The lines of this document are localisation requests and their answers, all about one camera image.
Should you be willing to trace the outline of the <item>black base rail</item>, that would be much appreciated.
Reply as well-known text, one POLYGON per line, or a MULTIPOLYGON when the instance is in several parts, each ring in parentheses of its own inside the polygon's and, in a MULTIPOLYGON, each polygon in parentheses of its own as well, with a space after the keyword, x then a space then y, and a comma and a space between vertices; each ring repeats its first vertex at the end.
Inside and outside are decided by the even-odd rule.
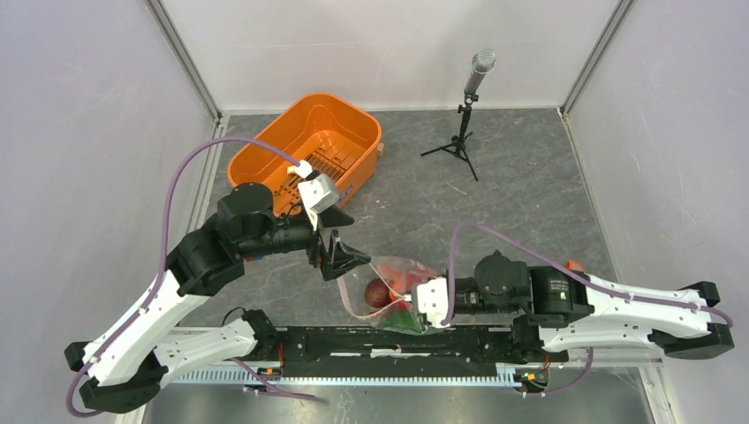
POLYGON ((565 362, 567 352, 546 353, 521 343, 509 330, 460 325, 431 335, 369 327, 280 329, 263 338, 246 361, 277 361, 284 377, 488 377, 496 365, 565 362))

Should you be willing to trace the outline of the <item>black tripod stand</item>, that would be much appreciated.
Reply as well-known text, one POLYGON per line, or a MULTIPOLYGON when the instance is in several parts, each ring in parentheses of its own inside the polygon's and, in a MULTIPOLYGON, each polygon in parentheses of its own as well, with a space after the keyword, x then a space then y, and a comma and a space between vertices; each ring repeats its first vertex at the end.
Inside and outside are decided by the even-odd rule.
POLYGON ((479 178, 475 168, 473 167, 470 157, 467 154, 466 141, 473 135, 472 132, 468 132, 468 126, 473 112, 473 103, 477 100, 477 95, 469 95, 464 99, 464 102, 462 104, 458 105, 457 113, 461 116, 458 134, 453 135, 448 144, 442 145, 438 148, 430 149, 420 154, 421 157, 424 157, 442 151, 449 155, 452 155, 453 157, 456 157, 469 166, 473 179, 476 182, 479 181, 479 178))

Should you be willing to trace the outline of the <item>orange plastic basket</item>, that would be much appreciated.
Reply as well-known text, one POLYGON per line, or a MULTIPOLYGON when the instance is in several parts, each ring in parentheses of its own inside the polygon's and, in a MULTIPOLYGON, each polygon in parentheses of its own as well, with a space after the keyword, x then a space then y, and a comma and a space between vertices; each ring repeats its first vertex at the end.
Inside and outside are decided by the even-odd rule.
MULTIPOLYGON (((256 136, 330 176, 340 208, 374 174, 381 138, 382 128, 375 117, 327 93, 300 98, 256 136)), ((296 215, 301 206, 296 189, 300 178, 287 173, 289 165, 266 149, 248 144, 231 158, 227 179, 231 186, 264 184, 273 193, 277 215, 296 215)))

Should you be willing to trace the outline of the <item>silver microphone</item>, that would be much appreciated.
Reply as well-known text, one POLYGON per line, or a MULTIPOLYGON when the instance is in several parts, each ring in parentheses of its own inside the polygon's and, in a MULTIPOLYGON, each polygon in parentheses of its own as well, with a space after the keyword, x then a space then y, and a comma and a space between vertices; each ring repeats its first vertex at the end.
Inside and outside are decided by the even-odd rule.
POLYGON ((495 66, 496 53, 492 49, 482 49, 473 56, 471 71, 464 86, 464 98, 467 102, 478 101, 480 84, 495 66))

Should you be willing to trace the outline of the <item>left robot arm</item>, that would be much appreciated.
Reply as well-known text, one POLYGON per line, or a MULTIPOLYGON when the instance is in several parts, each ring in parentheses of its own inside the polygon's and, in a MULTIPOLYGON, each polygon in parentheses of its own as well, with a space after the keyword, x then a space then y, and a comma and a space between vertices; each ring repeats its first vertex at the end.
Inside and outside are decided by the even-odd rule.
POLYGON ((116 324, 94 341, 65 348, 76 375, 68 392, 83 403, 73 415, 129 413, 194 370, 222 360, 276 355, 278 332, 260 310, 248 310, 197 336, 166 340, 185 316, 242 277, 247 261, 303 251, 327 281, 370 262, 336 231, 324 240, 308 216, 277 216, 273 201, 264 185, 235 187, 198 230, 166 255, 154 282, 116 324))

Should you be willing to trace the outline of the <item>green toy bok choy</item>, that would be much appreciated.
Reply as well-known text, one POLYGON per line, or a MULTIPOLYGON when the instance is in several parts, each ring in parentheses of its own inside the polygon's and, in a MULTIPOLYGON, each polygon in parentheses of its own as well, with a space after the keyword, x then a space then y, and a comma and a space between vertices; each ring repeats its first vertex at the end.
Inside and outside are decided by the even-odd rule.
POLYGON ((407 335, 422 335, 425 326, 417 314, 405 309, 388 309, 384 312, 377 328, 407 335))

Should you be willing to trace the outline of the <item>red toy tomato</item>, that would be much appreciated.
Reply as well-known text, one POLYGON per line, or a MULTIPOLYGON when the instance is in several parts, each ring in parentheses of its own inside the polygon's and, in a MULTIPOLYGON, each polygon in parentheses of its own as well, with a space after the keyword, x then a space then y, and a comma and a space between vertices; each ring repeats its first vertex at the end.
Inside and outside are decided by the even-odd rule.
POLYGON ((391 299, 396 299, 408 294, 414 285, 424 283, 433 276, 432 273, 417 272, 414 270, 391 273, 386 277, 390 288, 389 296, 391 299))

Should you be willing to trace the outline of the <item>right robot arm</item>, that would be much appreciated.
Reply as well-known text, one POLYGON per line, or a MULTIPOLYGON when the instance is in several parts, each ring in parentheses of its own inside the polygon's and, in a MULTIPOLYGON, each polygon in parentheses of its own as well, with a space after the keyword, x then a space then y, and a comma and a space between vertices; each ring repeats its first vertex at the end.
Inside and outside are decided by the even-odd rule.
POLYGON ((499 252, 455 281, 455 314, 515 314, 510 350, 521 360, 578 348, 660 349, 672 359, 711 360, 735 346, 709 312, 711 282, 675 291, 613 283, 581 270, 529 266, 499 252))

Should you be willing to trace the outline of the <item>dark purple toy plum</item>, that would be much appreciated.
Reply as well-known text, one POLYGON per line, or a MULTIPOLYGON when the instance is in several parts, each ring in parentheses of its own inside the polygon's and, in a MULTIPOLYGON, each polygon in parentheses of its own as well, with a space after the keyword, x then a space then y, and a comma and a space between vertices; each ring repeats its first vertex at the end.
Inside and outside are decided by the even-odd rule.
POLYGON ((380 278, 372 279, 364 290, 364 300, 372 308, 386 307, 390 302, 390 288, 380 278))

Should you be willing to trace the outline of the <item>clear polka dot zip bag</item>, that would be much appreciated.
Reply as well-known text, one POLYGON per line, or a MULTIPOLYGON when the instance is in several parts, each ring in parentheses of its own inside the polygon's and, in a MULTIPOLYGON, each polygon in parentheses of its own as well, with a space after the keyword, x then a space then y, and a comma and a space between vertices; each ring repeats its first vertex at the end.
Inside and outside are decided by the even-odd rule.
POLYGON ((447 328, 446 278, 418 261, 376 256, 337 284, 346 311, 375 329, 425 336, 447 328))

